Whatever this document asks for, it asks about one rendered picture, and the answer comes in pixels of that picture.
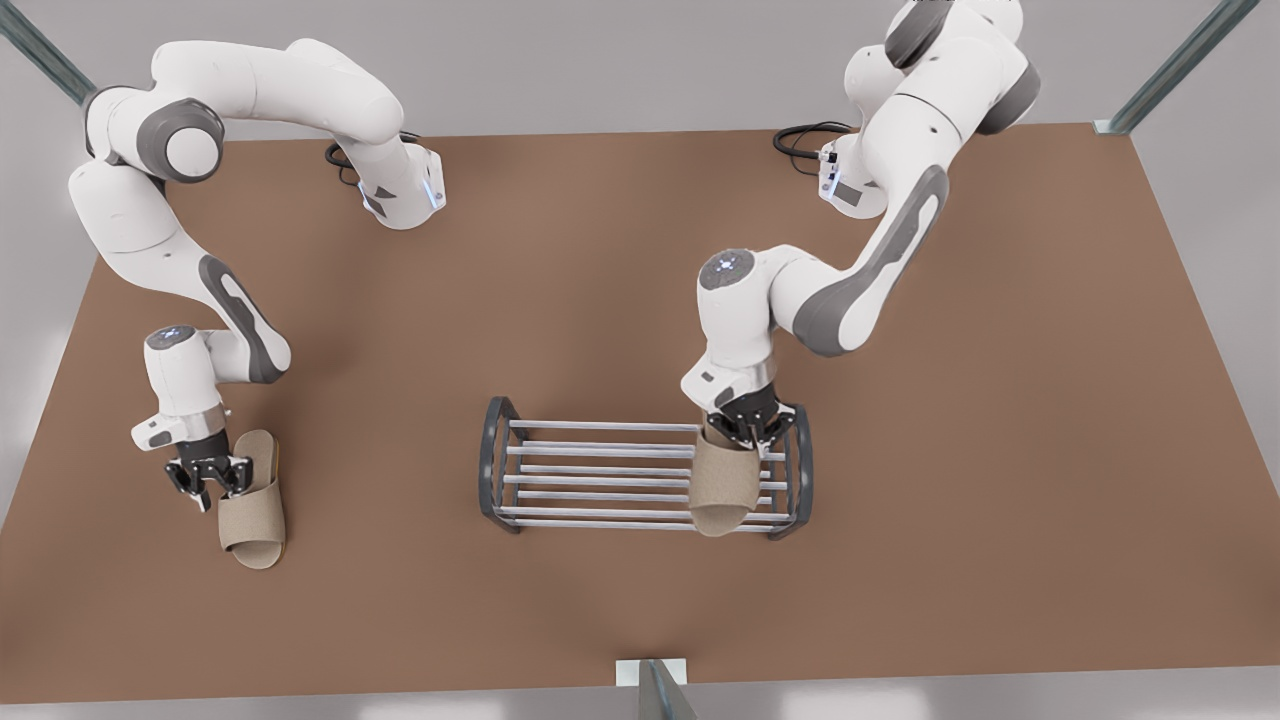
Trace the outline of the tan slipper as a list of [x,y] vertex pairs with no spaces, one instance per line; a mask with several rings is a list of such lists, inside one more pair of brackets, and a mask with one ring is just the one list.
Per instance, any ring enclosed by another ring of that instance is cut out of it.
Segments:
[[762,460],[705,421],[696,438],[687,505],[695,530],[722,537],[756,510]]
[[265,570],[279,561],[287,539],[279,443],[270,432],[255,429],[238,438],[236,452],[252,461],[253,480],[246,493],[219,498],[219,541],[241,565]]

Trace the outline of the grey metal shoe rack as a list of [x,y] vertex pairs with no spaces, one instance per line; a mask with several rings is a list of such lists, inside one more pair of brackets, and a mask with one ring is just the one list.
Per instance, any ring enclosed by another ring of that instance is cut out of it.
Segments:
[[[509,398],[495,396],[479,452],[480,512],[511,533],[527,527],[695,530],[687,505],[700,428],[525,420]],[[759,503],[730,533],[780,539],[812,516],[812,434],[801,407],[790,432],[759,456]]]

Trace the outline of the silver frame post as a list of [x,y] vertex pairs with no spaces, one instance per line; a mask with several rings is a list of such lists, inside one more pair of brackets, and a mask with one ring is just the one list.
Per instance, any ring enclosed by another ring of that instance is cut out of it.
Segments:
[[97,90],[95,83],[12,0],[0,0],[0,35],[77,106],[82,106]]
[[698,720],[684,693],[686,659],[626,659],[614,662],[614,684],[637,689],[637,720]]
[[1110,118],[1092,122],[1093,131],[1100,136],[1130,135],[1261,3],[1220,0]]

